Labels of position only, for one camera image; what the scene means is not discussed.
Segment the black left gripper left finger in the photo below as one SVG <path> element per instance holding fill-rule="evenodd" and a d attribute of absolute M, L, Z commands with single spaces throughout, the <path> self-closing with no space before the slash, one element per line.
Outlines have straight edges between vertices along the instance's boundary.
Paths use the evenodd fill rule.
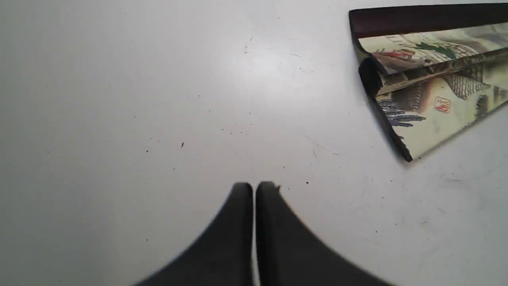
<path fill-rule="evenodd" d="M 140 286 L 252 286 L 253 190 L 232 186 L 209 226 L 172 262 Z"/>

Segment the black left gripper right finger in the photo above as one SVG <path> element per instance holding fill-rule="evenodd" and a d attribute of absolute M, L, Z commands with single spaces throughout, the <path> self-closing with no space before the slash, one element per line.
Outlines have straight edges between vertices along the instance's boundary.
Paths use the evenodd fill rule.
<path fill-rule="evenodd" d="M 386 286 L 305 226 L 273 182 L 256 189 L 256 257 L 262 286 Z"/>

